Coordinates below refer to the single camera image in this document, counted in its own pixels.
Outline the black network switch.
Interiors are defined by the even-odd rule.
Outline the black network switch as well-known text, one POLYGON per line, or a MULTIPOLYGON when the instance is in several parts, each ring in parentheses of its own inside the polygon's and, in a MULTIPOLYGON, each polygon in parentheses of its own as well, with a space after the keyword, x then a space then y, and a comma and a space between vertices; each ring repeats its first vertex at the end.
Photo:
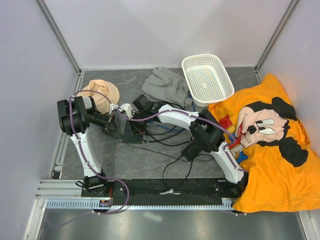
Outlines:
POLYGON ((125 123, 122 142, 125 144, 139 144, 143 142, 146 126, 137 122, 127 121, 125 123))

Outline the grey cloth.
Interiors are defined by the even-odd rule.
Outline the grey cloth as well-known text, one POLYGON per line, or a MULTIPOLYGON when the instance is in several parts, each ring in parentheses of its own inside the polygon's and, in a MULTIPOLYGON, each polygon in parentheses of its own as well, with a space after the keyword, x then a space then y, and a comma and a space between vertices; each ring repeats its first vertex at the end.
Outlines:
POLYGON ((183 108, 191 106, 193 102, 185 78, 164 67, 154 68, 141 90, 156 100, 178 104, 183 108))

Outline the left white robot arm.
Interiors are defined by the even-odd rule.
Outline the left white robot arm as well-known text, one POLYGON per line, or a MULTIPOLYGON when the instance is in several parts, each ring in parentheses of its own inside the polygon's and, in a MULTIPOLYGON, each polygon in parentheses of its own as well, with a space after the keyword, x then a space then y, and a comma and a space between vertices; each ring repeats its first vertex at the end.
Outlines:
POLYGON ((121 134, 112 113, 98 111, 94 99, 77 96, 57 102, 58 120, 62 132, 66 133, 79 155, 84 178, 76 185, 82 188, 82 196, 97 195, 104 197, 111 193, 114 186, 112 180, 105 179, 106 175, 97 161, 88 137, 90 124, 102 128, 102 132, 114 138, 121 134))

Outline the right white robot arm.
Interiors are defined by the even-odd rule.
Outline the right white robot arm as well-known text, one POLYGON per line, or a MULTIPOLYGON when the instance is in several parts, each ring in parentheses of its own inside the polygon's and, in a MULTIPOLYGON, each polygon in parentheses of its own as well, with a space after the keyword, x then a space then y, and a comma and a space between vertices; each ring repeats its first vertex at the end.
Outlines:
POLYGON ((132 104, 122 104, 120 112, 125 114, 133 131, 146 126, 150 121, 171 124, 190 131, 192 140, 182 152, 183 157, 192 160, 201 151, 209 153, 230 183, 230 193, 240 197, 247 191, 248 173, 235 160, 229 149, 231 144, 227 143, 225 135, 231 138, 232 143, 235 143, 236 139, 219 125, 208 110, 187 111, 169 103, 150 101, 141 94, 132 104))

